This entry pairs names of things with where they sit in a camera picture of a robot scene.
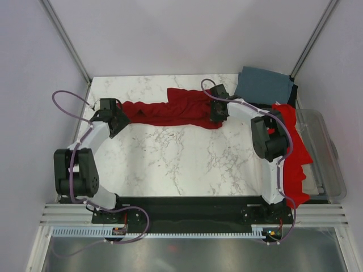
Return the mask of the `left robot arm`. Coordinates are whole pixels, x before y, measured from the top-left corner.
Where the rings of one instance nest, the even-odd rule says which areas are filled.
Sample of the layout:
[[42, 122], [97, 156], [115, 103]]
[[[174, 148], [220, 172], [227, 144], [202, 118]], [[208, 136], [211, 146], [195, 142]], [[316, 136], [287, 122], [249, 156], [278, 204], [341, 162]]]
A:
[[103, 98], [91, 119], [84, 121], [87, 123], [84, 134], [67, 148], [54, 152], [56, 192], [68, 197], [71, 203], [105, 210], [105, 217], [118, 223], [124, 218], [125, 210], [116, 204], [117, 194], [101, 186], [94, 155], [106, 140], [129, 125], [130, 119], [118, 99]]

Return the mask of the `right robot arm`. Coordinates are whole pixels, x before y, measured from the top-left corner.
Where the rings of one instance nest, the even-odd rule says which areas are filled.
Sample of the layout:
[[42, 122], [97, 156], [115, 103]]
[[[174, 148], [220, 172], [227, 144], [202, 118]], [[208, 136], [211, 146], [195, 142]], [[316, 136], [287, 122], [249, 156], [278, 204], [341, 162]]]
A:
[[230, 96], [223, 84], [203, 90], [211, 100], [210, 118], [215, 122], [237, 118], [250, 126], [252, 146], [261, 162], [261, 196], [266, 205], [260, 208], [261, 219], [273, 223], [280, 217], [277, 205], [286, 198], [283, 189], [283, 166], [293, 150], [292, 137], [284, 124], [282, 114], [257, 108], [239, 96]]

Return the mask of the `dark red t-shirt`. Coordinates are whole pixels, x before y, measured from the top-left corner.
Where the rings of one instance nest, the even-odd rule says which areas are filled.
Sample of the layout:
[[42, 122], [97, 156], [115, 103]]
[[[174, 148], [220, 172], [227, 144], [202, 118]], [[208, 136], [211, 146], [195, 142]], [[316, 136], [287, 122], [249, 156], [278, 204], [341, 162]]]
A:
[[133, 124], [153, 126], [194, 125], [214, 130], [210, 123], [211, 98], [198, 90], [167, 89], [166, 103], [123, 102], [123, 110]]

